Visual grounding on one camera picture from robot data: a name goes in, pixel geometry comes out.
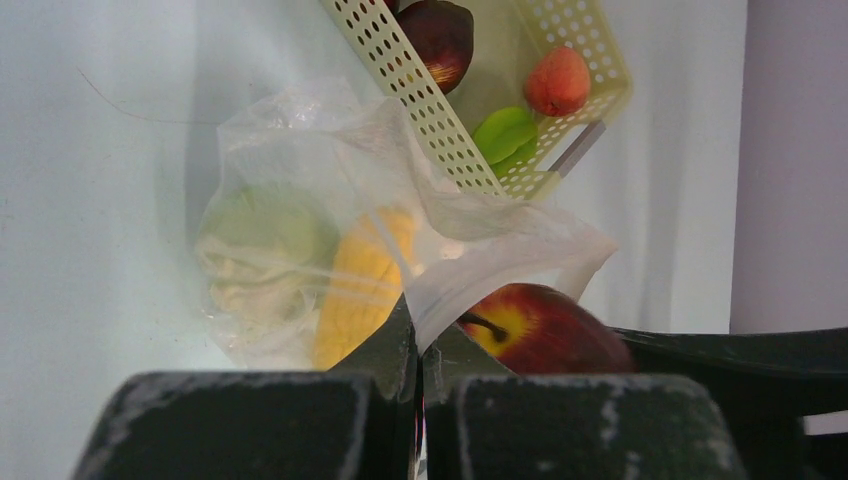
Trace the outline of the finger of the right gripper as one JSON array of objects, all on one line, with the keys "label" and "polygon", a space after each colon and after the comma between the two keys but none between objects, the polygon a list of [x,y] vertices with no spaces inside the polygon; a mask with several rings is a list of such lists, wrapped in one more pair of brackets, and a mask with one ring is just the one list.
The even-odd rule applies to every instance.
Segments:
[{"label": "finger of the right gripper", "polygon": [[640,371],[686,376],[720,407],[751,479],[844,479],[846,433],[810,435],[807,416],[847,408],[844,327],[766,334],[619,329]]}]

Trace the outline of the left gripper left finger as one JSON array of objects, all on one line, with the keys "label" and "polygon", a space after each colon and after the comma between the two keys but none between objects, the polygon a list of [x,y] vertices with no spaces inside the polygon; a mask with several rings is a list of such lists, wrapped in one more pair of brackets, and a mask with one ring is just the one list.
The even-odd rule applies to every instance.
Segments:
[{"label": "left gripper left finger", "polygon": [[159,371],[111,396],[76,479],[411,479],[419,381],[404,300],[326,372]]}]

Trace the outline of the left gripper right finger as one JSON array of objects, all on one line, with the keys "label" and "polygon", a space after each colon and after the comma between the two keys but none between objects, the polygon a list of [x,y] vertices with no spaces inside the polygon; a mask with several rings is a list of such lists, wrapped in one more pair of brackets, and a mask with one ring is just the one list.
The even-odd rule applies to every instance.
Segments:
[{"label": "left gripper right finger", "polygon": [[717,404],[677,375],[520,377],[457,328],[422,356],[433,479],[743,479]]}]

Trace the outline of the red yellow apple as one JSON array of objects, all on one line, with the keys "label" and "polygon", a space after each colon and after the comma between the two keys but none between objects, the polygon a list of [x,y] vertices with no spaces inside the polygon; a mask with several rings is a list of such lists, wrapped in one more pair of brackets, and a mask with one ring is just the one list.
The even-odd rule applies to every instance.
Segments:
[{"label": "red yellow apple", "polygon": [[522,375],[634,373],[624,341],[566,294],[511,283],[457,319],[489,355]]}]

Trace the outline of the green cabbage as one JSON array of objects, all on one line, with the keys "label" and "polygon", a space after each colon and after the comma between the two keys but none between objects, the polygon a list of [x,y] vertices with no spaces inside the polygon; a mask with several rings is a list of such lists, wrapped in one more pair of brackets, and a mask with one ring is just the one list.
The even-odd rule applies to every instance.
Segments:
[{"label": "green cabbage", "polygon": [[339,239],[332,215],[310,192],[265,183],[214,198],[195,253],[218,310],[271,324],[313,310]]}]

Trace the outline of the clear zip top bag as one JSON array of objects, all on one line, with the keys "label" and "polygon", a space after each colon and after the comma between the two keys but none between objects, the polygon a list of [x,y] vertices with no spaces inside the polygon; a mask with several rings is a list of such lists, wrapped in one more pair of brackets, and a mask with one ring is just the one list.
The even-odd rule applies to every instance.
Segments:
[{"label": "clear zip top bag", "polygon": [[328,370],[405,301],[419,349],[497,288],[555,272],[579,297],[615,242],[572,213],[463,193],[400,101],[342,79],[265,97],[217,130],[194,251],[208,329],[238,365]]}]

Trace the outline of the dark red apple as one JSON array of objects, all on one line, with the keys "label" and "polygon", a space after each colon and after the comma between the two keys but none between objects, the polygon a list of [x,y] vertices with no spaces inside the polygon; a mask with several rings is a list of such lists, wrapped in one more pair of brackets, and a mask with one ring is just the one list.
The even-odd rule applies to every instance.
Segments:
[{"label": "dark red apple", "polygon": [[417,1],[398,23],[443,94],[458,87],[474,54],[474,17],[450,1]]}]

